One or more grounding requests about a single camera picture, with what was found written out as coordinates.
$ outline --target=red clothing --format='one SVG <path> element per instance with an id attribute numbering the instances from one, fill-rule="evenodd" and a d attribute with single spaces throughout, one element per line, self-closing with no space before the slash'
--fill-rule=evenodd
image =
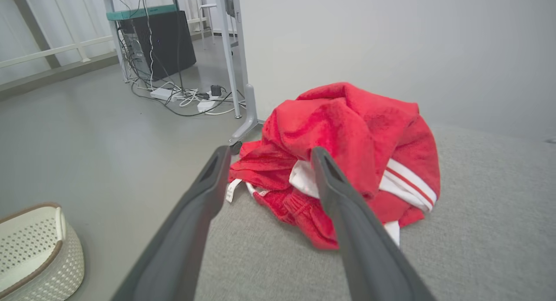
<path id="1" fill-rule="evenodd" d="M 330 152 L 383 223 L 399 221 L 403 227 L 421 220 L 438 198 L 437 148 L 417 104 L 349 83 L 311 89 L 274 109 L 262 140 L 243 144 L 230 181 L 269 190 L 254 197 L 281 221 L 299 226 L 317 248 L 338 248 L 332 221 L 320 200 L 288 182 L 294 164 L 309 161 L 316 146 Z"/>

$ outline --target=power strip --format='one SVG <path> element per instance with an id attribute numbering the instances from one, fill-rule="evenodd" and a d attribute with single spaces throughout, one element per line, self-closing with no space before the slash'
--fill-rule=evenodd
<path id="1" fill-rule="evenodd" d="M 177 93 L 171 89 L 155 89 L 153 91 L 151 91 L 151 97 L 156 98 L 156 99 L 161 99 L 163 101 L 168 101 L 168 99 L 170 99 L 170 102 L 173 103 L 174 101 L 176 101 L 178 99 L 178 97 L 183 96 L 183 93 Z"/>
<path id="2" fill-rule="evenodd" d="M 207 91 L 207 94 L 208 94 L 208 100 L 200 101 L 197 104 L 197 111 L 199 111 L 199 113 L 206 112 L 210 108 L 214 107 L 214 105 L 216 104 L 216 101 L 214 99 L 218 99 L 220 97 L 220 96 L 213 96 L 210 91 Z"/>

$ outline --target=computer tower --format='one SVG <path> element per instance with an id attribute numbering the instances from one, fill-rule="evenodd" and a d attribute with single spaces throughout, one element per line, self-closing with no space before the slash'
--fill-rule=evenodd
<path id="1" fill-rule="evenodd" d="M 151 77 L 149 25 L 153 45 L 153 79 L 164 79 L 197 62 L 185 12 L 150 15 L 149 24 L 147 24 L 147 16 L 118 22 L 129 53 L 128 59 L 142 79 L 148 80 Z"/>

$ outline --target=plug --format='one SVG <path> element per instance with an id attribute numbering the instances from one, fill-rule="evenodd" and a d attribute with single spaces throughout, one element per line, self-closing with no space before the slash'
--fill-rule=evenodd
<path id="1" fill-rule="evenodd" d="M 210 94 L 214 97 L 222 96 L 222 86 L 220 85 L 211 85 L 210 86 Z"/>

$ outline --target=woven basket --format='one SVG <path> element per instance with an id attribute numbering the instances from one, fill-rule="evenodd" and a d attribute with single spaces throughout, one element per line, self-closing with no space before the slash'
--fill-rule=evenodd
<path id="1" fill-rule="evenodd" d="M 1 301 L 62 301 L 84 274 L 81 242 L 58 204 L 39 204 L 0 220 Z"/>

